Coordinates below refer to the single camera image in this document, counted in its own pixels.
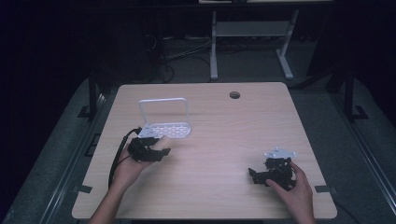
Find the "gray carpet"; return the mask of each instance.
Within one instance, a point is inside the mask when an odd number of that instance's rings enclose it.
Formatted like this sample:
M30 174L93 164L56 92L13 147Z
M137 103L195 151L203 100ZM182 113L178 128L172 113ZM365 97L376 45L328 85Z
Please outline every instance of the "gray carpet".
M315 43L292 42L287 58L294 80L283 77L275 48L279 40L244 42L242 51L219 54L219 80L217 82L258 82L281 81L288 86L305 79ZM195 41L172 41L167 43L169 55L192 48L201 43ZM171 83L201 83L209 80L208 52L191 55L169 62L175 71ZM359 144L355 140L348 121L340 112L337 101L342 93L331 95L324 90L327 78L314 83L302 91L290 91L291 97L308 139L318 159L318 164L330 188L332 197L338 204L338 215L332 220L319 220L318 223L396 223L392 212L380 188L362 156ZM85 172L94 152L94 144L102 131L112 102L117 94L114 88L99 104L98 114L92 122L78 118L80 109L88 104L88 82L81 84L71 99L63 116L54 129L40 158L23 185L20 194L11 207L10 216L3 223L85 223L71 216L77 187L82 183ZM382 112L373 102L369 92L358 82L355 88L355 103L363 107L369 119L357 120L368 145L395 186L392 171L396 166L396 132ZM59 186L64 171L70 168L70 178ZM58 207L48 204L53 195L59 195ZM249 221L156 221L159 223L294 223L292 220L249 220ZM130 223L118 220L116 223ZM152 223L152 221L133 221L132 223Z

